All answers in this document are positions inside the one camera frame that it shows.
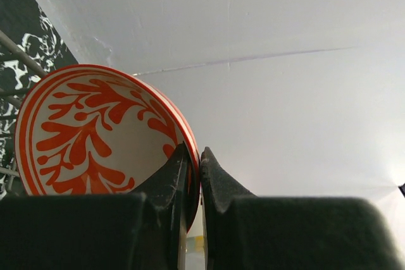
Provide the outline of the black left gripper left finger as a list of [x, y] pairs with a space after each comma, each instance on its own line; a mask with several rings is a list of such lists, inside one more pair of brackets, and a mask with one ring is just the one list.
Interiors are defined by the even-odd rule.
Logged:
[[133, 192], [1, 201], [2, 269], [184, 269], [190, 159], [180, 144]]

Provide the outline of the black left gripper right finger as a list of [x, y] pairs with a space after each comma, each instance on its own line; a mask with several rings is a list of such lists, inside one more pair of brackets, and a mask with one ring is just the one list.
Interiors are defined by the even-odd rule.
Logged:
[[400, 269], [376, 207], [354, 197], [259, 197], [201, 155], [207, 269]]

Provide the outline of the orange leaf patterned bowl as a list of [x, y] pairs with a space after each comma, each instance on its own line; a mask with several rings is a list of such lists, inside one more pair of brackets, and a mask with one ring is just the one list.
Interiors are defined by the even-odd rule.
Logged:
[[17, 116], [15, 157], [29, 195], [128, 193], [164, 165], [179, 144], [190, 157], [187, 225], [199, 201], [196, 139], [157, 88], [107, 66], [49, 73]]

